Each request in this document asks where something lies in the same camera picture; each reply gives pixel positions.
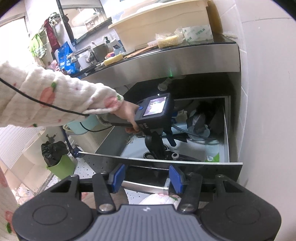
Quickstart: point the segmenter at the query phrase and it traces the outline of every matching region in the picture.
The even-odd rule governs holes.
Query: red cloth
[[[46,28],[47,37],[49,39],[49,43],[52,48],[52,52],[54,53],[61,46],[59,45],[57,37],[55,36],[54,31],[53,31],[48,19],[45,20],[44,27]]]

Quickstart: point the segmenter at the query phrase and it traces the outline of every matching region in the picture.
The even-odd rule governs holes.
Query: drawer
[[[171,151],[194,157],[201,161],[145,159],[143,155],[148,149],[145,146],[144,138],[127,134],[122,127],[113,127],[96,153],[84,153],[84,159],[96,173],[109,172],[118,163],[128,165],[126,178],[122,186],[129,190],[145,193],[168,193],[170,184],[168,168],[171,164],[179,166],[186,174],[196,172],[204,178],[214,178],[217,174],[223,174],[237,181],[242,163],[229,162],[228,126],[230,101],[228,96],[179,99],[175,100],[175,103],[182,103],[188,100],[198,102],[209,99],[220,99],[224,103],[224,134],[219,136],[218,141],[196,142],[188,140],[185,143],[176,140],[177,146],[173,148],[166,139],[163,139],[164,144]],[[219,162],[211,162],[212,158],[207,158],[209,153],[213,152],[218,152]]]

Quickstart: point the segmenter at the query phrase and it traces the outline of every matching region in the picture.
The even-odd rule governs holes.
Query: blue package
[[[75,74],[79,72],[75,67],[75,63],[71,63],[71,59],[67,59],[67,57],[73,53],[70,48],[68,42],[65,42],[62,47],[60,47],[57,51],[59,57],[59,66],[61,69],[65,69],[68,74]]]

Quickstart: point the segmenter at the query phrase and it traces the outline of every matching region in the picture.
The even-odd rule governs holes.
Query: green towel
[[[33,57],[42,58],[45,55],[46,49],[43,46],[43,43],[40,39],[39,34],[35,34],[29,44],[29,51]]]

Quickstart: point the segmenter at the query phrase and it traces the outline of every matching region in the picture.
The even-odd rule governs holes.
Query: person's hand
[[[127,133],[137,133],[140,130],[135,122],[135,113],[138,108],[138,105],[124,100],[119,109],[112,111],[111,114],[115,114],[119,118],[127,120],[133,125],[133,127],[126,128]]]

